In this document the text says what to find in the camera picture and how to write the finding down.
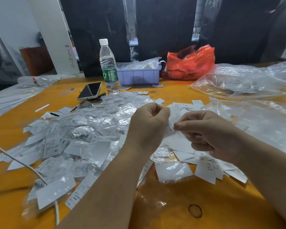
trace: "red plastic bag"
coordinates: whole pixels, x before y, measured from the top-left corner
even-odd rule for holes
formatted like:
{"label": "red plastic bag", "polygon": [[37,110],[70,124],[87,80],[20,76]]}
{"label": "red plastic bag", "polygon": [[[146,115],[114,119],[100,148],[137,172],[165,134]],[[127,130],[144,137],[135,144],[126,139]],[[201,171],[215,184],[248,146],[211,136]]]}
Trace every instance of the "red plastic bag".
{"label": "red plastic bag", "polygon": [[164,79],[196,80],[213,69],[215,64],[214,47],[206,45],[196,52],[190,46],[179,53],[167,54],[167,72],[162,72]]}

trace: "forearm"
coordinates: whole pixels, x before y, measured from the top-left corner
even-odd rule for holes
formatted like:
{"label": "forearm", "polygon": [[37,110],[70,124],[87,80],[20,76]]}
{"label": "forearm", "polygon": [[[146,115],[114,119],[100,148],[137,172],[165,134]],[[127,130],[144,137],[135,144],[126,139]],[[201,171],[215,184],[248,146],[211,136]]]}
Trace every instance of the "forearm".
{"label": "forearm", "polygon": [[137,183],[147,158],[124,146],[90,190],[57,226],[127,229]]}
{"label": "forearm", "polygon": [[236,166],[286,220],[286,153],[249,135],[241,141]]}

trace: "hand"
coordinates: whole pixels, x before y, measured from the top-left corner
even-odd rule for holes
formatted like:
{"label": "hand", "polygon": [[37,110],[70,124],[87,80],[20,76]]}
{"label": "hand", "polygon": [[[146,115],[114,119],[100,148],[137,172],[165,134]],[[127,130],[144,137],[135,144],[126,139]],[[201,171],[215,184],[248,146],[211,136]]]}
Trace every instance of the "hand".
{"label": "hand", "polygon": [[131,117],[125,145],[150,157],[163,140],[169,116],[170,109],[156,103],[138,108]]}
{"label": "hand", "polygon": [[192,142],[194,150],[210,151],[211,156],[233,164],[240,159],[240,138],[246,133],[214,112],[188,112],[174,128]]}

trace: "smartphone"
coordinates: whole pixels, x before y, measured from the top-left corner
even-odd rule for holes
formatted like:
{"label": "smartphone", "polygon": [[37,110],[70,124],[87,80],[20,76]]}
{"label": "smartphone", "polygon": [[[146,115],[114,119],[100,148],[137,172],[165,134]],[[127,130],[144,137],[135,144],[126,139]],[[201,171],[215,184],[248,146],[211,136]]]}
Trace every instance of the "smartphone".
{"label": "smartphone", "polygon": [[98,97],[100,93],[102,83],[93,83],[93,84],[87,84],[80,95],[77,97],[78,100],[90,100],[90,99],[95,99]]}

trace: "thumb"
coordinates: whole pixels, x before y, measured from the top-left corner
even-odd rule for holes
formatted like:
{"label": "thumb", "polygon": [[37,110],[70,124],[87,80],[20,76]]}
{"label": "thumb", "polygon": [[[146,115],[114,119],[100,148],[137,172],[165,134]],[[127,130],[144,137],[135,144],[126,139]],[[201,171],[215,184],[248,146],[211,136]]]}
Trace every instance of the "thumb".
{"label": "thumb", "polygon": [[182,121],[174,123],[175,130],[182,132],[196,132],[201,135],[210,131],[208,120]]}
{"label": "thumb", "polygon": [[170,109],[168,107],[162,108],[159,113],[154,117],[157,120],[168,123],[168,118],[170,117]]}

